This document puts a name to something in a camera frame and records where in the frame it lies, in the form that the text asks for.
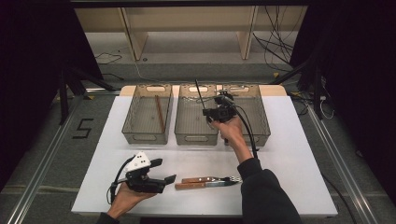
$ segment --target black tripod leg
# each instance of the black tripod leg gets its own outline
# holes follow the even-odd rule
[[[59,75],[59,96],[61,98],[61,122],[60,125],[64,124],[67,116],[69,115],[69,105],[67,103],[67,89],[64,71],[61,71]]]
[[[108,85],[104,81],[102,81],[96,77],[93,77],[76,67],[68,67],[68,70],[70,71],[71,74],[76,75],[81,78],[85,78],[85,79],[89,80],[90,82],[92,82],[100,87],[105,88],[107,91],[119,91],[120,90],[120,88],[114,88],[113,86]]]
[[[321,71],[317,67],[315,73],[315,89],[314,89],[314,110],[319,119],[323,119],[320,109],[320,94],[321,94]]]
[[[270,82],[269,85],[279,85],[280,83],[288,80],[289,78],[294,77],[295,75],[302,72],[305,69],[306,65],[307,65],[307,62],[304,62],[304,63],[298,65],[297,67],[293,68],[293,70],[291,70],[284,76],[277,78],[276,80]]]

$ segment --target black sleeve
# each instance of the black sleeve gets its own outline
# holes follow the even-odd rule
[[[120,222],[107,213],[101,213],[96,224],[119,224]]]
[[[263,170],[259,160],[243,161],[238,171],[244,180],[241,187],[244,223],[303,223],[274,173]]]

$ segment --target transparent plastic bin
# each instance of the transparent plastic bin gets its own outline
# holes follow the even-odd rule
[[[254,141],[256,147],[263,147],[271,135],[270,127],[268,125],[268,119],[265,114],[265,108],[262,103],[262,95],[258,85],[223,85],[224,90],[228,90],[233,96],[233,100],[236,105],[242,107],[246,114],[241,108],[237,107],[238,112],[243,116],[246,122],[250,122],[251,129],[254,135]],[[250,138],[248,131],[243,126],[242,134],[244,135],[245,141],[250,146]]]
[[[122,128],[128,143],[167,144],[172,103],[172,85],[136,86]]]
[[[216,108],[215,84],[200,84],[206,108]],[[175,136],[178,145],[214,146],[218,142],[217,129],[211,129],[203,115],[204,109],[195,84],[180,85],[177,103]]]

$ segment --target wooden stick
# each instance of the wooden stick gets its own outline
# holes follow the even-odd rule
[[[161,129],[163,133],[165,133],[165,124],[163,123],[163,111],[161,109],[160,97],[158,95],[155,95],[155,102],[157,103],[157,111],[158,111],[158,116],[160,117]]]
[[[175,184],[175,189],[204,189],[205,183]]]

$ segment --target wooden handle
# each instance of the wooden handle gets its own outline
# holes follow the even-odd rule
[[[175,184],[175,189],[203,189],[205,183]]]
[[[161,131],[165,133],[165,123],[163,122],[163,110],[161,109],[161,101],[158,95],[155,95],[155,102],[157,104],[158,117],[160,118]]]
[[[212,181],[213,176],[193,177],[181,179],[181,183],[205,183]]]

